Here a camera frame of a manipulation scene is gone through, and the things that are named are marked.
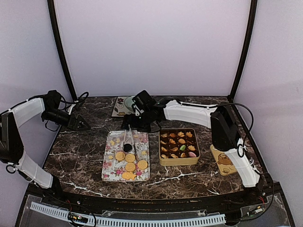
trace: box of pastries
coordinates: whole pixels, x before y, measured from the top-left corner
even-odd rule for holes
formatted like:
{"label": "box of pastries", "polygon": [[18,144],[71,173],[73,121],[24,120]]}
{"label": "box of pastries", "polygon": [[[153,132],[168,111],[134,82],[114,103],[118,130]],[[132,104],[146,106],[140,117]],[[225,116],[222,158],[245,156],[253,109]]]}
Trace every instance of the box of pastries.
{"label": "box of pastries", "polygon": [[159,159],[162,166],[195,165],[200,151],[193,129],[162,129],[159,132]]}

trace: black frame post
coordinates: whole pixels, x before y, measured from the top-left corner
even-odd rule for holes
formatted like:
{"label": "black frame post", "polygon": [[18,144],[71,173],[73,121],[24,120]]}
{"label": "black frame post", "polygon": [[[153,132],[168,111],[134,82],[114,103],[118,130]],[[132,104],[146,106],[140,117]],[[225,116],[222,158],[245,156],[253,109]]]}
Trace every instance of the black frame post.
{"label": "black frame post", "polygon": [[64,51],[63,51],[63,46],[62,46],[62,42],[61,42],[61,37],[60,37],[60,32],[59,32],[59,27],[58,27],[58,21],[57,21],[55,6],[54,6],[54,0],[47,0],[47,4],[48,4],[49,16],[51,18],[51,23],[52,23],[52,28],[53,28],[53,36],[55,38],[57,51],[58,51],[61,66],[62,66],[62,69],[63,69],[63,73],[64,73],[64,76],[65,76],[65,80],[66,80],[68,89],[70,91],[71,98],[74,101],[76,101],[78,98],[77,98],[77,94],[76,94],[76,91],[75,91],[75,87],[74,87],[74,85],[72,83],[72,80],[71,80],[71,75],[70,75],[70,72],[68,70],[65,54],[64,54]]}
{"label": "black frame post", "polygon": [[239,62],[239,65],[238,65],[235,80],[234,80],[233,85],[232,85],[231,93],[228,96],[228,98],[231,101],[233,101],[235,99],[235,96],[236,96],[236,93],[237,93],[237,90],[238,90],[238,87],[239,87],[239,83],[240,83],[240,80],[241,80],[241,76],[242,76],[242,73],[243,73],[245,61],[246,61],[246,58],[247,58],[248,50],[249,50],[249,47],[250,47],[250,40],[251,40],[252,30],[253,30],[253,27],[254,27],[256,11],[257,11],[257,3],[258,3],[258,0],[251,0],[251,3],[250,3],[250,15],[249,15],[249,18],[248,18],[247,29],[246,29],[244,44],[243,44],[242,53],[241,53],[241,57],[240,57],[240,62]]}

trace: table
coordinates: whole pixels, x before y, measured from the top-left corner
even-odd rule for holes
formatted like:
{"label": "table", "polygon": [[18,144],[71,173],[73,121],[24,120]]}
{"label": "table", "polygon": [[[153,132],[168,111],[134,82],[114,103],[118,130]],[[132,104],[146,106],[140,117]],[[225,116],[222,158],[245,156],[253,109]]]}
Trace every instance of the table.
{"label": "table", "polygon": [[[181,101],[199,104],[227,102],[221,96],[181,96]],[[163,128],[193,128],[201,157],[197,165],[163,167],[159,164],[158,133],[149,134],[151,178],[146,182],[104,182],[101,179],[107,134],[119,130],[122,118],[112,118],[116,97],[89,97],[79,114],[90,124],[89,131],[70,131],[62,127],[45,163],[45,170],[60,179],[66,192],[117,199],[184,199],[239,192],[241,178],[235,173],[221,176],[209,150],[211,131],[187,122],[164,121]],[[239,126],[242,137],[245,132]],[[250,142],[248,152],[262,172]]]}

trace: square container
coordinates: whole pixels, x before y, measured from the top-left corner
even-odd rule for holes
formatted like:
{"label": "square container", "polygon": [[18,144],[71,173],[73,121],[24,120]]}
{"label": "square container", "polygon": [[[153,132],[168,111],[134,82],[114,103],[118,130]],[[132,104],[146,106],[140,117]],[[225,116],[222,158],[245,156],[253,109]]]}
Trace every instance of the square container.
{"label": "square container", "polygon": [[[186,148],[184,151],[180,150],[182,145]],[[196,157],[190,157],[189,152],[193,152]],[[200,158],[200,151],[196,139],[196,132],[194,129],[162,129],[159,132],[159,160],[162,166],[187,166],[195,165]]]}

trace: white perforated rail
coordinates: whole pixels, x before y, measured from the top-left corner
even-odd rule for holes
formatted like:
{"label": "white perforated rail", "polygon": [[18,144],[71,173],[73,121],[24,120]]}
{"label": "white perforated rail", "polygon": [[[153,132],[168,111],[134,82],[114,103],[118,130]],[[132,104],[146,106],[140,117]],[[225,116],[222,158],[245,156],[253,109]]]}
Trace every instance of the white perforated rail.
{"label": "white perforated rail", "polygon": [[[35,210],[39,213],[48,215],[50,217],[68,221],[68,210],[49,207],[44,204],[32,202],[31,210]],[[87,226],[94,226],[94,218],[92,216],[79,214],[89,219]],[[189,218],[180,220],[126,220],[126,219],[113,219],[113,218],[97,218],[97,227],[204,227],[213,226],[218,224],[224,224],[225,215],[214,215],[202,218]]]}

